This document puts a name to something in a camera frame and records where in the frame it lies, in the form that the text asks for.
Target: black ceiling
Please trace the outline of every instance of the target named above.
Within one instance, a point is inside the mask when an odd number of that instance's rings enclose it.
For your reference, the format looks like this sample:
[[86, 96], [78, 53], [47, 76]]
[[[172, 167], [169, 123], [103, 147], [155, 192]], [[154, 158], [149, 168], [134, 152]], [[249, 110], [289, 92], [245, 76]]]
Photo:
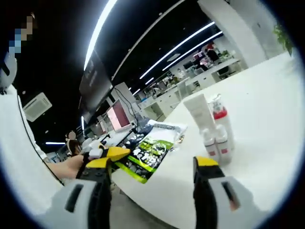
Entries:
[[[11, 26], [18, 28], [26, 10], [33, 11], [38, 28], [31, 41], [23, 43], [17, 56], [18, 74], [14, 86], [26, 104], [39, 92], [44, 92], [53, 107], [45, 115], [30, 123], [37, 143], [46, 152], [57, 148], [46, 147], [46, 141], [63, 142], [64, 135], [80, 125], [78, 103], [79, 84], [83, 74], [86, 52], [96, 22], [106, 0], [39, 1], [13, 8]], [[129, 49], [148, 27], [178, 0], [118, 0], [112, 9], [95, 50], [111, 77]], [[166, 15], [138, 44], [127, 58], [114, 83], [126, 82], [134, 90], [143, 88], [151, 77], [162, 74], [168, 62], [157, 65], [142, 80], [140, 76], [169, 50], [189, 35], [208, 24], [210, 19], [200, 10], [195, 0], [186, 0]], [[175, 53], [184, 53], [219, 31], [216, 26], [197, 35]]]

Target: person's arm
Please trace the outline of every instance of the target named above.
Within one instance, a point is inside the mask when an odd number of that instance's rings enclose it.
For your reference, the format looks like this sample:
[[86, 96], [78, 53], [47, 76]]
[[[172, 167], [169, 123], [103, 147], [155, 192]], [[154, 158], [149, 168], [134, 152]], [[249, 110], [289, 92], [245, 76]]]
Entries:
[[76, 175], [83, 164], [83, 155], [73, 156], [63, 162], [46, 163], [58, 179], [76, 178]]

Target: air conditioner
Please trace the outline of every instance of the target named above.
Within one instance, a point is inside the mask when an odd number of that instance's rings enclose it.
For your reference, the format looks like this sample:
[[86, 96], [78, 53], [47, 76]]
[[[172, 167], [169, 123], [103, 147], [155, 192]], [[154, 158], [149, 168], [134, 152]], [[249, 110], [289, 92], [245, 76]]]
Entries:
[[44, 93], [40, 93], [35, 98], [33, 98], [29, 103], [24, 107], [24, 113], [27, 117], [27, 120], [34, 122], [39, 116], [45, 113], [52, 107], [52, 104], [46, 97]]

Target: floor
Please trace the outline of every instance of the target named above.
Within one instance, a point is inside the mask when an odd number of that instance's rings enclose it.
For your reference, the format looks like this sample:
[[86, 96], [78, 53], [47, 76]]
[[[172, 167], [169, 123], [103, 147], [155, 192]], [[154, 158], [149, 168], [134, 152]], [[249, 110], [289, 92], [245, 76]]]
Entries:
[[112, 190], [109, 218], [112, 229], [174, 229], [139, 207], [117, 186]]

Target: green leaves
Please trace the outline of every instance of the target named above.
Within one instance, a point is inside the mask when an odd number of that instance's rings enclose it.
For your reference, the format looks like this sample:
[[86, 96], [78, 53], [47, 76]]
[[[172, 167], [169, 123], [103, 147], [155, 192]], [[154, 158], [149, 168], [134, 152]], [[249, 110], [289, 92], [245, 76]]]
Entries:
[[274, 27], [273, 33], [277, 36], [277, 41], [282, 45], [284, 50], [287, 50], [289, 55], [292, 55], [293, 44], [289, 39], [288, 34], [285, 32], [285, 29], [281, 24], [277, 24]]

